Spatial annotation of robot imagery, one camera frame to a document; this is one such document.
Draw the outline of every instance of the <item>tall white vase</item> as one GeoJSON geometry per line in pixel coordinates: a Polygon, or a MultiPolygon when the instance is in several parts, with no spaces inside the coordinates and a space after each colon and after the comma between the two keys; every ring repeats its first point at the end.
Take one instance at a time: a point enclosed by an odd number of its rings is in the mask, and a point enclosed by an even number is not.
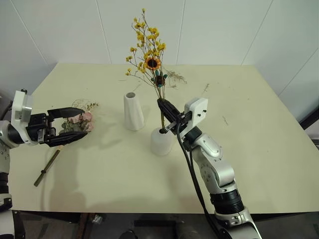
{"type": "Polygon", "coordinates": [[[124,95],[124,118],[125,127],[137,131],[144,127],[144,116],[139,98],[134,92],[124,95]]]}
{"type": "Polygon", "coordinates": [[[152,153],[163,156],[170,152],[173,143],[173,133],[160,133],[160,128],[156,128],[151,133],[151,151],[152,153]]]}

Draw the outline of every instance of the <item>frosted glass vase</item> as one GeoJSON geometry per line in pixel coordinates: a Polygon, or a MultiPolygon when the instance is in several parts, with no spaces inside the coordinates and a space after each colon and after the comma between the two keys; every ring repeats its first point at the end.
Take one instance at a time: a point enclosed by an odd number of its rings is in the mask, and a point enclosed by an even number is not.
{"type": "Polygon", "coordinates": [[[124,95],[124,119],[125,127],[137,131],[144,127],[144,116],[139,98],[134,92],[124,95]]]}
{"type": "Polygon", "coordinates": [[[151,151],[153,154],[163,156],[170,152],[173,143],[173,133],[160,133],[160,128],[156,128],[151,133],[151,151]]]}

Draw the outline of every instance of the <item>table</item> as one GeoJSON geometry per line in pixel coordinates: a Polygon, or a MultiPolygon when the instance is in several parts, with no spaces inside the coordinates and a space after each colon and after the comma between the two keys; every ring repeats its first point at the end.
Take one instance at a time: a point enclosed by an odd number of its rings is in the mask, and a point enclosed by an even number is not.
{"type": "MultiPolygon", "coordinates": [[[[54,148],[21,145],[11,150],[9,190],[13,208],[28,211],[104,213],[202,213],[185,158],[177,143],[167,156],[150,152],[160,126],[153,89],[124,75],[127,65],[57,64],[33,93],[32,113],[99,103],[95,129],[64,147],[38,187],[33,183],[54,148]],[[123,95],[140,98],[146,124],[124,127],[123,95]]],[[[166,98],[183,111],[206,97],[199,128],[223,146],[251,213],[319,211],[319,152],[253,66],[166,66],[185,76],[166,98]]],[[[207,208],[209,194],[199,176],[207,208]]]]}

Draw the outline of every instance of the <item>dark floor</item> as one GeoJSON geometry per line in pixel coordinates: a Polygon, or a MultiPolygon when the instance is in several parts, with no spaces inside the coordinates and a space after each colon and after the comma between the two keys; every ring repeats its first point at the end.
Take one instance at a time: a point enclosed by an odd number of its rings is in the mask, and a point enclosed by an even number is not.
{"type": "MultiPolygon", "coordinates": [[[[77,224],[21,213],[27,239],[75,239],[77,224]]],[[[192,238],[213,239],[205,217],[200,214],[102,214],[101,224],[94,224],[88,239],[118,239],[127,229],[133,229],[139,239],[175,239],[173,222],[177,230],[193,235],[192,238]],[[161,227],[140,227],[134,222],[165,220],[161,227]]],[[[263,239],[319,239],[319,213],[306,213],[258,221],[263,239]]]]}

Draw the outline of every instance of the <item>white tiled wall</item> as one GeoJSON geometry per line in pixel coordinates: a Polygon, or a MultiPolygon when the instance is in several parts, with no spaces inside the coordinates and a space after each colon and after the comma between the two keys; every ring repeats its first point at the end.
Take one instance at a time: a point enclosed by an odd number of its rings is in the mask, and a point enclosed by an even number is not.
{"type": "Polygon", "coordinates": [[[0,95],[56,62],[124,63],[142,7],[165,63],[253,64],[298,120],[319,104],[318,0],[0,0],[0,95]]]}

